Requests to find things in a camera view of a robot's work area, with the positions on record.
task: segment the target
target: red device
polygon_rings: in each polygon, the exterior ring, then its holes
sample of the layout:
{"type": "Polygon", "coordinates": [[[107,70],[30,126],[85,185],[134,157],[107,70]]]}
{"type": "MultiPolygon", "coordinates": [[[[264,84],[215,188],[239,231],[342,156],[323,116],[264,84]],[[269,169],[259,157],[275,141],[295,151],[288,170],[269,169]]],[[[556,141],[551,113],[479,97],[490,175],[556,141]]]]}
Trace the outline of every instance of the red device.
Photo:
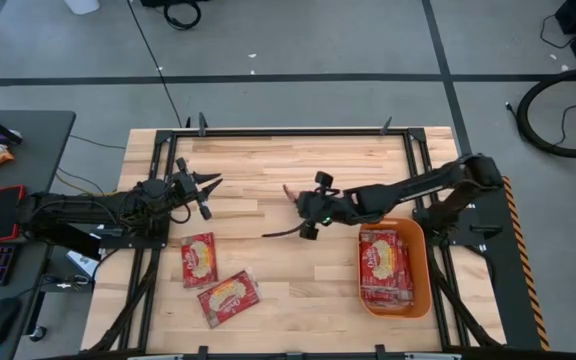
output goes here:
{"type": "Polygon", "coordinates": [[[16,239],[19,235],[17,225],[17,204],[26,193],[23,185],[0,189],[0,242],[16,239]]]}

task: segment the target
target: black metal frame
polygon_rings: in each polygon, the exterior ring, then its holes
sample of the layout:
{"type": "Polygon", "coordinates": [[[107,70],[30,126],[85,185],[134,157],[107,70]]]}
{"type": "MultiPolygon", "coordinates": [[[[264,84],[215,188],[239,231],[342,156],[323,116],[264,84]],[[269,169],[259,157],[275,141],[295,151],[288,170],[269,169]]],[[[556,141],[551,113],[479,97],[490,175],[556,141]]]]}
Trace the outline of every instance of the black metal frame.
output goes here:
{"type": "MultiPolygon", "coordinates": [[[[155,147],[154,147],[154,151],[153,151],[153,156],[152,156],[152,161],[150,164],[150,172],[149,172],[149,178],[154,178],[157,176],[157,171],[158,171],[158,164],[160,161],[160,157],[161,157],[161,152],[163,149],[163,144],[165,142],[168,142],[168,151],[167,151],[167,161],[166,161],[166,169],[165,169],[165,179],[171,175],[172,173],[172,169],[173,169],[173,164],[174,164],[174,159],[176,158],[176,149],[177,149],[177,142],[180,138],[188,138],[188,137],[257,137],[257,136],[379,136],[379,135],[386,135],[386,136],[401,136],[402,140],[404,142],[404,149],[406,152],[406,160],[408,162],[408,168],[409,168],[409,172],[411,176],[415,176],[418,175],[418,171],[417,171],[417,163],[415,160],[415,154],[414,154],[414,150],[413,150],[413,144],[414,142],[418,143],[419,146],[419,151],[421,154],[421,160],[422,160],[422,164],[423,164],[423,168],[424,171],[430,171],[432,170],[431,167],[431,163],[430,163],[430,153],[428,150],[428,145],[426,143],[426,137],[425,137],[425,131],[423,128],[398,128],[398,129],[388,129],[388,131],[384,134],[383,133],[383,129],[380,128],[294,128],[294,129],[283,129],[283,128],[279,128],[279,129],[202,129],[203,131],[201,133],[198,133],[197,130],[159,130],[157,131],[157,134],[155,136],[155,147]]],[[[430,195],[430,199],[431,201],[435,202],[438,201],[438,197],[437,194],[431,194],[430,195]]],[[[505,217],[498,217],[500,214],[499,212],[506,212],[507,210],[507,206],[505,205],[505,199],[503,199],[503,203],[500,202],[500,198],[486,198],[484,200],[482,200],[482,202],[488,204],[489,206],[492,207],[492,209],[495,210],[495,218],[497,220],[497,222],[499,222],[499,220],[506,222],[506,218],[505,217]]],[[[421,199],[417,199],[415,200],[415,205],[417,209],[423,208],[424,204],[423,201],[421,199]]],[[[429,244],[428,245],[429,251],[428,251],[428,256],[434,256],[434,251],[433,251],[433,244],[429,244]]],[[[442,258],[444,261],[444,272],[446,275],[446,279],[448,280],[449,285],[452,287],[452,289],[455,291],[455,293],[459,293],[458,292],[458,288],[457,288],[457,282],[456,282],[456,278],[455,278],[455,272],[454,272],[454,266],[453,266],[453,262],[452,262],[452,256],[450,254],[450,250],[448,248],[448,246],[441,246],[441,252],[442,252],[442,258]]],[[[159,258],[160,258],[160,250],[153,250],[152,251],[152,255],[151,255],[151,263],[154,262],[157,267],[159,265],[159,258]]],[[[127,295],[127,299],[130,299],[133,295],[134,295],[134,291],[135,288],[139,282],[139,278],[140,278],[140,272],[141,272],[141,265],[143,263],[143,250],[135,250],[135,257],[133,260],[133,266],[132,266],[132,272],[131,272],[131,276],[130,276],[130,283],[129,283],[129,290],[128,290],[128,295],[127,295]]],[[[497,259],[498,261],[495,261],[497,263],[500,263],[500,261],[506,262],[508,259],[506,259],[506,257],[503,254],[497,254],[497,256],[492,255],[493,259],[497,259]]],[[[516,255],[516,260],[519,261],[519,254],[517,253],[516,255]]],[[[511,277],[507,277],[507,278],[503,278],[500,277],[502,279],[501,283],[507,283],[509,281],[514,281],[514,282],[518,282],[519,284],[523,284],[523,278],[521,279],[511,279],[511,277]]],[[[149,328],[150,328],[150,318],[152,315],[152,306],[153,306],[153,300],[154,300],[154,293],[155,293],[155,284],[153,283],[153,285],[148,289],[148,291],[146,292],[145,295],[145,299],[144,299],[144,311],[142,314],[142,319],[141,319],[141,324],[140,324],[140,328],[139,328],[139,342],[138,342],[138,347],[137,349],[144,351],[146,350],[146,345],[148,342],[148,332],[149,332],[149,328]]],[[[508,295],[506,294],[502,294],[501,292],[495,290],[495,294],[496,297],[499,298],[504,298],[504,297],[508,297],[508,295]]],[[[440,338],[440,342],[441,342],[441,346],[442,349],[447,350],[449,348],[452,347],[452,343],[451,343],[451,339],[450,339],[450,335],[448,332],[448,325],[446,322],[446,314],[445,314],[445,308],[443,305],[443,300],[442,300],[442,295],[441,295],[441,291],[439,290],[438,286],[436,284],[432,284],[432,296],[433,296],[433,308],[435,309],[435,316],[437,319],[437,330],[438,330],[438,334],[439,334],[439,338],[440,338]]],[[[528,308],[530,308],[530,302],[528,300],[526,300],[525,306],[527,306],[528,308]]],[[[538,338],[538,334],[537,334],[537,328],[536,325],[534,323],[531,323],[530,320],[532,319],[532,313],[525,315],[528,321],[519,321],[518,323],[520,323],[519,326],[523,327],[523,330],[521,331],[523,334],[522,336],[524,336],[524,334],[528,331],[532,333],[532,337],[531,339],[533,339],[533,341],[531,341],[531,344],[529,346],[524,346],[524,343],[517,343],[516,341],[511,341],[513,340],[512,336],[508,336],[509,333],[509,328],[513,328],[513,331],[515,331],[514,329],[517,329],[517,326],[512,326],[509,327],[507,326],[508,321],[506,321],[506,318],[508,316],[512,316],[512,315],[508,315],[505,314],[506,316],[504,316],[503,311],[500,309],[500,312],[502,313],[502,323],[504,324],[504,330],[506,330],[506,336],[507,339],[509,339],[508,343],[509,345],[513,345],[513,346],[519,346],[520,348],[528,348],[528,349],[539,349],[539,338],[538,338]]],[[[459,334],[459,343],[462,347],[467,347],[469,346],[469,338],[468,338],[468,332],[466,330],[466,327],[464,326],[462,320],[460,319],[460,317],[455,314],[456,319],[457,319],[457,329],[458,329],[458,334],[459,334]]],[[[518,320],[516,318],[516,316],[512,316],[514,318],[513,321],[511,322],[517,322],[516,320],[518,320]]],[[[131,328],[131,324],[129,323],[123,330],[122,334],[120,335],[120,341],[119,341],[119,350],[125,350],[127,349],[128,346],[128,339],[130,337],[130,328],[131,328]]],[[[402,353],[385,353],[388,354],[388,356],[401,356],[402,353]]],[[[258,357],[258,356],[266,356],[268,357],[269,354],[255,354],[254,356],[252,356],[252,354],[239,354],[240,356],[242,356],[242,358],[253,358],[253,357],[258,357]]],[[[344,358],[353,358],[353,359],[362,359],[362,358],[371,358],[374,359],[375,353],[330,353],[330,354],[308,354],[309,357],[312,356],[317,356],[317,357],[321,357],[323,358],[334,358],[334,357],[339,357],[339,356],[343,356],[344,358]]],[[[184,354],[184,356],[195,356],[193,354],[184,354]]],[[[227,357],[230,358],[236,358],[238,355],[237,354],[229,354],[229,355],[225,355],[227,357]]]]}

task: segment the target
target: gray floor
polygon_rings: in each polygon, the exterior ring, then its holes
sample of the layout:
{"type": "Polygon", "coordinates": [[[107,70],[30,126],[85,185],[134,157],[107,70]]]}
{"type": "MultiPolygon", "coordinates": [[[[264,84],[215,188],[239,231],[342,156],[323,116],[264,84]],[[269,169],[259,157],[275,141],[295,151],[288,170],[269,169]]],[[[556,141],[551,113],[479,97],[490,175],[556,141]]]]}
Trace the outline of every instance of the gray floor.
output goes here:
{"type": "MultiPolygon", "coordinates": [[[[61,1],[8,0],[0,14],[0,78],[156,76],[125,2],[100,2],[99,11],[80,17],[61,1]]],[[[576,68],[569,49],[538,38],[541,20],[561,3],[432,0],[450,71],[546,74],[576,68]]],[[[439,73],[421,0],[214,0],[201,7],[201,24],[182,33],[135,2],[165,75],[439,73]]],[[[567,39],[554,22],[546,36],[558,43],[567,39]]],[[[539,153],[517,136],[504,102],[516,104],[531,85],[455,88],[473,150],[493,156],[512,179],[551,345],[576,351],[576,160],[539,153]]],[[[388,116],[393,125],[453,124],[440,82],[169,88],[182,119],[202,111],[211,126],[380,125],[388,116]]],[[[549,89],[531,109],[537,131],[558,140],[561,112],[575,103],[576,83],[549,89]]],[[[72,110],[78,115],[74,134],[113,144],[125,144],[130,128],[176,124],[161,85],[0,87],[0,109],[72,110]]],[[[574,147],[576,110],[569,116],[566,144],[574,147]]],[[[71,140],[61,166],[111,190],[122,157],[121,151],[71,140]]],[[[53,190],[73,193],[58,183],[53,190]]],[[[88,302],[86,295],[50,295],[40,319],[50,335],[23,342],[17,358],[77,351],[88,302]]]]}

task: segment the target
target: desk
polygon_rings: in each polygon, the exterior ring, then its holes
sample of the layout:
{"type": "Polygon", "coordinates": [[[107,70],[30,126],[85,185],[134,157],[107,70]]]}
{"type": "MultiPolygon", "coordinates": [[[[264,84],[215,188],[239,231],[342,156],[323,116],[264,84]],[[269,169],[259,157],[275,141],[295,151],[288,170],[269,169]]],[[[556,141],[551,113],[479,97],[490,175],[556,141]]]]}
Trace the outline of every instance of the desk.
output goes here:
{"type": "MultiPolygon", "coordinates": [[[[11,151],[12,162],[0,165],[0,188],[25,185],[28,192],[48,191],[74,123],[68,111],[0,111],[0,123],[21,132],[24,141],[11,151]]],[[[50,247],[42,242],[24,243],[8,285],[0,286],[0,299],[15,296],[38,283],[50,247]]],[[[22,297],[23,306],[6,341],[0,359],[14,356],[30,313],[32,295],[22,297]]]]}
{"type": "MultiPolygon", "coordinates": [[[[147,178],[155,134],[131,131],[120,190],[147,178]]],[[[425,134],[433,167],[457,157],[450,128],[429,127],[425,134]]],[[[419,149],[415,153],[419,160],[419,149]]],[[[380,319],[364,310],[357,298],[357,227],[333,224],[320,231],[317,241],[260,237],[300,222],[281,185],[312,189],[317,170],[333,174],[338,188],[408,178],[403,141],[389,136],[184,137],[177,143],[176,157],[181,156],[191,171],[221,172],[224,182],[211,194],[212,220],[203,221],[191,206],[187,224],[171,224],[170,246],[161,252],[147,353],[196,353],[200,345],[211,353],[372,352],[375,344],[385,344],[388,351],[441,350],[433,311],[410,321],[380,319]],[[215,233],[219,277],[249,267],[263,294],[260,304],[213,330],[196,300],[200,290],[183,288],[174,245],[183,236],[207,231],[215,233]]],[[[165,163],[164,154],[160,177],[165,163]]],[[[412,209],[413,203],[402,204],[390,216],[409,217],[412,209]]],[[[173,215],[186,216],[183,209],[173,215]]],[[[453,249],[452,255],[463,301],[492,337],[505,342],[485,261],[463,249],[453,249]]],[[[120,250],[99,270],[82,348],[96,343],[123,307],[132,259],[133,250],[120,250]]],[[[452,311],[444,304],[456,339],[452,311]]],[[[130,346],[136,345],[140,318],[137,311],[130,346]]]]}

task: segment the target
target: black and orange hazard tape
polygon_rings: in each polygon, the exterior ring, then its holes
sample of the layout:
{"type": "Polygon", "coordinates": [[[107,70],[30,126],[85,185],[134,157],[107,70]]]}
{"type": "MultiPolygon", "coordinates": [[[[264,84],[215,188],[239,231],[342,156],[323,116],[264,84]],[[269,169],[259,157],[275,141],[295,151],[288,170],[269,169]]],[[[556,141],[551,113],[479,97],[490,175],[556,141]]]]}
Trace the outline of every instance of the black and orange hazard tape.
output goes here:
{"type": "Polygon", "coordinates": [[[521,258],[524,275],[526,277],[526,286],[528,287],[528,295],[530,296],[530,305],[535,314],[535,322],[537,323],[537,333],[541,342],[543,350],[550,350],[550,343],[548,342],[548,335],[546,334],[546,326],[544,325],[544,318],[541,315],[541,307],[539,306],[539,299],[537,298],[537,290],[535,289],[535,281],[530,269],[530,262],[528,261],[528,252],[526,251],[526,243],[524,236],[521,232],[519,225],[519,215],[517,215],[517,207],[515,206],[515,197],[512,195],[512,187],[510,186],[510,179],[503,177],[504,188],[506,189],[506,200],[508,201],[508,209],[510,210],[510,217],[512,218],[512,226],[515,229],[515,238],[517,239],[517,247],[519,248],[519,257],[521,258]]]}

